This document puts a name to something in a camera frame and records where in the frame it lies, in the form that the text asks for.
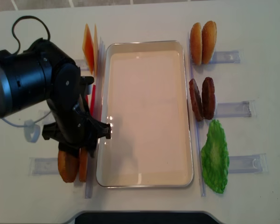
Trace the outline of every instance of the white table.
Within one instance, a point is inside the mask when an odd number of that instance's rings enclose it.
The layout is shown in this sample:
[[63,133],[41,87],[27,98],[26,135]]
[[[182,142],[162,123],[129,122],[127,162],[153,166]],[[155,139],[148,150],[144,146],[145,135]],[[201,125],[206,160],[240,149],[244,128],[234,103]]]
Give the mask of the white table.
[[[218,50],[243,49],[243,74],[248,87],[231,92],[225,100],[256,99],[261,121],[252,139],[258,148],[241,154],[266,153],[269,173],[229,175],[226,192],[200,196],[196,144],[192,141],[194,180],[182,189],[104,189],[94,183],[93,196],[84,199],[84,185],[65,184],[58,175],[28,175],[30,157],[56,157],[57,142],[36,144],[24,140],[23,130],[0,120],[0,223],[64,223],[83,211],[165,210],[203,211],[223,223],[280,223],[280,0],[257,2],[185,2],[112,7],[81,7],[13,11],[0,13],[0,50],[14,52],[17,43],[11,35],[13,22],[21,15],[42,19],[51,31],[52,42],[74,59],[83,58],[85,23],[106,46],[115,42],[178,40],[186,52],[191,26],[214,20],[218,26]],[[37,21],[23,21],[16,33],[27,49],[43,36]],[[187,82],[189,81],[186,57]],[[35,119],[46,102],[8,119],[22,122]],[[193,116],[190,114],[191,131]]]

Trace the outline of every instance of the tray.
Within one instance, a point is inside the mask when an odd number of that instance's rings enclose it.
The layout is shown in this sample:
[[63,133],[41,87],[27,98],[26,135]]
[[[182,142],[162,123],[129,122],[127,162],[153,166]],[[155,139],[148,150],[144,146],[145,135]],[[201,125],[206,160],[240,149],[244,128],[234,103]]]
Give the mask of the tray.
[[96,177],[115,187],[179,187],[193,179],[184,55],[177,41],[113,44],[106,52]]

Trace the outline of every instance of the plastic holder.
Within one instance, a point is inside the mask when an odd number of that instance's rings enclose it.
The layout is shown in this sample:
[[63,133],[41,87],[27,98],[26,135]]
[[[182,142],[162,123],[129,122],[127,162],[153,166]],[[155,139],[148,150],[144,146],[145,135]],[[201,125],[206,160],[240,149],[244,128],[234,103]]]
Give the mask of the plastic holder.
[[238,103],[219,103],[215,111],[215,118],[249,118],[256,116],[254,100]]
[[[95,118],[96,120],[101,120],[101,115],[102,115],[103,85],[104,85],[104,78],[105,78],[105,59],[106,59],[105,44],[102,38],[100,38],[99,51],[98,51],[98,74],[96,76],[95,101],[94,101],[93,115],[92,115],[93,118]],[[91,158],[88,155],[85,198],[92,197],[93,182],[96,181],[97,152],[98,150],[96,150],[95,152],[95,158]]]
[[229,156],[229,174],[268,172],[266,154]]
[[56,175],[58,171],[57,158],[30,158],[29,174],[36,175]]
[[220,63],[241,63],[238,50],[232,51],[215,51],[211,58],[210,64]]
[[77,59],[75,60],[76,66],[80,67],[81,71],[89,71],[87,62],[85,59]]
[[[193,65],[191,60],[191,52],[189,46],[189,34],[187,37],[187,50],[188,50],[188,65],[190,78],[194,78]],[[239,51],[219,51],[215,52],[210,63],[240,63]],[[250,118],[256,117],[254,100],[243,101],[238,103],[219,103],[217,104],[215,118]],[[196,152],[198,157],[198,174],[201,196],[205,194],[205,183],[202,177],[202,162],[201,162],[201,141],[199,122],[194,119],[194,132],[196,135]],[[261,173],[268,172],[266,162],[266,154],[247,155],[247,156],[229,156],[230,164],[229,174],[242,174],[242,173]]]

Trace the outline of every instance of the lettuce leaf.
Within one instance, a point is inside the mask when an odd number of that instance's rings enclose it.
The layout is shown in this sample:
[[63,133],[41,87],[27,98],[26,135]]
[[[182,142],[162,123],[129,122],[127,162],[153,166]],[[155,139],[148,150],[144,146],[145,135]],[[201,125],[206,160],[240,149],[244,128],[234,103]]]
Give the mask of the lettuce leaf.
[[207,140],[201,150],[204,182],[222,194],[227,184],[229,156],[224,129],[218,120],[212,120]]

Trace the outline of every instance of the metal tray rim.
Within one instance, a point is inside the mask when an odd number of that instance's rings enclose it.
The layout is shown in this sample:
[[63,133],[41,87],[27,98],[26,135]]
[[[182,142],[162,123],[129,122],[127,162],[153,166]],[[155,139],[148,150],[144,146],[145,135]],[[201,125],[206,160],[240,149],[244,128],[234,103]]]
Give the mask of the metal tray rim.
[[[114,45],[126,45],[126,44],[144,44],[144,43],[157,43],[157,42],[176,42],[178,44],[181,45],[181,43],[177,40],[169,40],[169,41],[151,41],[151,42],[125,42],[125,43],[113,43],[111,45],[108,46],[107,50],[105,51],[105,57],[104,57],[104,65],[103,65],[103,76],[105,79],[105,63],[106,63],[106,57],[107,57],[107,52],[109,50],[110,47],[114,46]],[[101,184],[98,181],[98,177],[97,177],[97,169],[98,169],[98,159],[96,159],[96,170],[95,170],[95,178],[97,180],[97,183],[103,187],[103,188],[107,188],[107,189],[128,189],[128,188],[184,188],[190,185],[190,183],[193,181],[194,178],[194,165],[193,165],[193,154],[192,154],[192,143],[191,143],[191,134],[190,134],[190,123],[189,123],[189,103],[188,103],[188,92],[187,92],[187,79],[186,79],[186,67],[185,67],[185,56],[184,56],[184,49],[182,47],[182,58],[183,58],[183,73],[184,73],[184,80],[185,80],[185,91],[186,91],[186,103],[187,103],[187,120],[188,120],[188,129],[189,129],[189,144],[190,144],[190,155],[191,155],[191,163],[192,163],[192,176],[190,177],[189,181],[186,184],[183,185],[122,185],[122,186],[105,186],[103,184]],[[98,143],[97,143],[97,150],[96,150],[96,158],[98,156],[98,148],[99,148],[99,139],[98,139]]]

